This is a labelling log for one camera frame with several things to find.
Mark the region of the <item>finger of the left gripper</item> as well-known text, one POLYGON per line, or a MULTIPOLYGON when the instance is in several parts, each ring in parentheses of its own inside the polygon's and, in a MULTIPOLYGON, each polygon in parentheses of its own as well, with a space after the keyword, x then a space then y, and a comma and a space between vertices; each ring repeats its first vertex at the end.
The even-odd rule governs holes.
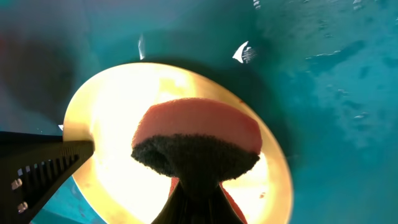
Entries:
POLYGON ((90 140, 2 131, 1 223, 30 223, 93 153, 90 140))

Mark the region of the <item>red sponge with dark scourer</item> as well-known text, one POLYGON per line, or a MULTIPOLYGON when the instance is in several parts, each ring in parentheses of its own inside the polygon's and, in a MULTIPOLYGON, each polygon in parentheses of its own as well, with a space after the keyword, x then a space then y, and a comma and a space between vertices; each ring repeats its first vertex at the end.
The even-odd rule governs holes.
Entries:
POLYGON ((198 223, 198 204, 221 185, 245 223, 239 206, 222 183, 251 170, 260 159, 258 123, 219 101, 182 98, 151 106, 132 139, 132 158, 172 178, 169 197, 180 182, 190 199, 190 223, 198 223))

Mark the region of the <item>yellow-green plate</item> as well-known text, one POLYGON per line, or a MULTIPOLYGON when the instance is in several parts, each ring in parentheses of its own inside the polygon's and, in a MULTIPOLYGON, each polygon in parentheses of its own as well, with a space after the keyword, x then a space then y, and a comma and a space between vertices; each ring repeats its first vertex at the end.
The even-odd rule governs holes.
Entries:
MULTIPOLYGON (((73 174, 79 190, 106 223, 150 223, 165 205, 172 180, 131 157, 131 142, 148 108, 180 98, 209 98, 251 118, 257 114, 219 84, 189 70, 159 63, 129 63, 104 70, 74 94, 63 122, 66 141, 92 140, 93 155, 73 174)), ((268 127, 259 123, 259 161, 223 184, 248 223, 286 224, 293 205, 290 171, 268 127)))

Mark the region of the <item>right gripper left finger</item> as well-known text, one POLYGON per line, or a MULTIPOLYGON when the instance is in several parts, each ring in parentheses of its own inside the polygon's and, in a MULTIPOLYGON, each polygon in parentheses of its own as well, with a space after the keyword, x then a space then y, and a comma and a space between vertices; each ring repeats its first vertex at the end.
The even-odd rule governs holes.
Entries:
POLYGON ((190 199, 184 192, 180 182, 178 182, 167 199, 164 207, 152 221, 152 224, 183 224, 190 223, 189 216, 190 199))

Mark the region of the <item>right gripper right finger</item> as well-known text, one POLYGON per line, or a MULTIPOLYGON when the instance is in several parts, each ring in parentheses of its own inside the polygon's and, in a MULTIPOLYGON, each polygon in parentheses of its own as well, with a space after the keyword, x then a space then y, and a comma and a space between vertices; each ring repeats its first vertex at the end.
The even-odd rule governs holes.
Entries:
POLYGON ((229 203, 221 185, 198 204, 199 224, 243 224, 229 203))

